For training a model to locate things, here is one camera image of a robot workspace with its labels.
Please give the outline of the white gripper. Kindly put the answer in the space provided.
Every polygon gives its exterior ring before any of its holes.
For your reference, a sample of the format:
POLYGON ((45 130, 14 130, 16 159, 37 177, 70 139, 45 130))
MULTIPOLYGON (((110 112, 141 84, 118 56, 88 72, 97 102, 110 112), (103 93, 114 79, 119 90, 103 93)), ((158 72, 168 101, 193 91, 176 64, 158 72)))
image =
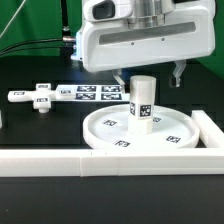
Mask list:
POLYGON ((125 93, 122 68, 175 61, 169 86, 178 88, 185 60, 215 49, 215 11, 215 0, 83 0, 83 66, 113 70, 125 93))

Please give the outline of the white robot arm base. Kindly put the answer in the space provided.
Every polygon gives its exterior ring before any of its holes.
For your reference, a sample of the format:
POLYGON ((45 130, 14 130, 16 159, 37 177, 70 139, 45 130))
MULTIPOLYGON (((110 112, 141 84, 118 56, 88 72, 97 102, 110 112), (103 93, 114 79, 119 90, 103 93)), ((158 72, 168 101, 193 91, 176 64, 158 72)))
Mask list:
POLYGON ((75 36, 75 43, 73 45, 73 54, 71 59, 75 61, 82 60, 82 31, 79 30, 75 36))

